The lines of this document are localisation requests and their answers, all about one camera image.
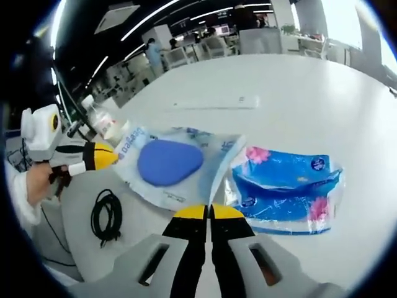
tabletop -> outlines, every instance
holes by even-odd
[[[260,105],[244,110],[177,108],[179,102],[225,104],[241,96],[257,96]],[[219,58],[169,71],[119,114],[152,127],[242,133],[249,145],[332,156],[346,174],[332,229],[321,235],[271,236],[319,282],[353,288],[391,240],[397,218],[397,101],[385,85],[361,72],[303,56]],[[107,187],[123,205],[123,237],[100,249],[89,222],[96,195]],[[111,169],[75,177],[63,193],[62,212],[70,250],[87,281],[111,272],[114,259],[131,245],[151,233],[161,234],[172,216],[136,197]],[[205,290],[198,292],[218,292],[211,264],[207,266],[202,273]]]

blue oval sponge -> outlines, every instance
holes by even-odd
[[[196,172],[203,161],[201,150],[192,145],[154,140],[142,148],[137,166],[147,183],[171,186]]]

